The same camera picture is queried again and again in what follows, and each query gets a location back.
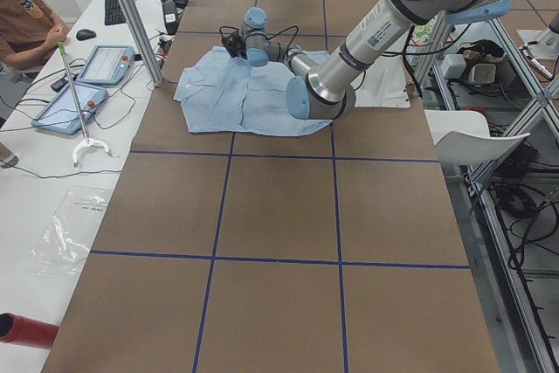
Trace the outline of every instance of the computer mouse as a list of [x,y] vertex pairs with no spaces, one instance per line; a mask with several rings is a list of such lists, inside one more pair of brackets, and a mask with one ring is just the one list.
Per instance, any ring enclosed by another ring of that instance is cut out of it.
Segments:
[[95,33],[95,31],[88,30],[87,28],[84,28],[83,30],[79,30],[76,33],[76,39],[78,41],[84,41],[86,39],[95,38],[95,37],[97,37],[97,34]]

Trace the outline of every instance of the white chair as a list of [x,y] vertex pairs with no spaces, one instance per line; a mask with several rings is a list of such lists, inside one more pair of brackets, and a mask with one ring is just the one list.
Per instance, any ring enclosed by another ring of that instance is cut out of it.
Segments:
[[505,159],[530,133],[492,137],[486,118],[475,111],[425,110],[439,160],[476,165]]

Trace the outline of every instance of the keyboard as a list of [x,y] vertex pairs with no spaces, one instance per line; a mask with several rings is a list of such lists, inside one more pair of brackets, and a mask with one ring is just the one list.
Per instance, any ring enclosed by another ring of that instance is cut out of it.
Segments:
[[118,0],[105,0],[105,25],[124,24],[126,18]]

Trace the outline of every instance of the reacher grabber tool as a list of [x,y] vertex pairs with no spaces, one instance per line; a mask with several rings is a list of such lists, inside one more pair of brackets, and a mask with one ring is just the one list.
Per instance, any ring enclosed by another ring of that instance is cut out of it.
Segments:
[[70,66],[68,65],[68,59],[66,56],[66,49],[64,48],[64,44],[59,43],[59,50],[60,55],[62,56],[62,61],[64,62],[64,68],[66,69],[66,77],[68,78],[68,83],[70,83],[70,92],[72,92],[73,103],[76,106],[76,112],[78,113],[79,124],[81,126],[81,134],[83,134],[84,136],[84,139],[79,142],[75,148],[73,148],[72,160],[73,166],[75,168],[78,166],[78,152],[81,149],[92,147],[104,148],[105,152],[107,152],[109,156],[111,156],[111,150],[108,148],[108,145],[105,142],[89,136],[86,128],[86,119],[84,118],[83,111],[81,110],[81,106],[79,104],[78,91],[76,91],[76,86],[73,83],[72,73],[70,72]]

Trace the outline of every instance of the tablet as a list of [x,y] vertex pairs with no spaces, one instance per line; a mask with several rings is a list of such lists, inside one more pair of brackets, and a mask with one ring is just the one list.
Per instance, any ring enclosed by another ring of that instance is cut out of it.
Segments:
[[96,45],[79,72],[79,82],[91,85],[118,85],[134,62],[130,45]]
[[[79,106],[84,112],[86,121],[93,117],[97,108],[107,98],[107,89],[102,86],[88,85],[82,82],[74,82],[78,93]],[[79,117],[76,105],[73,101],[70,84],[66,84],[56,95],[31,125],[43,130],[50,130],[62,135],[72,135],[80,129]]]

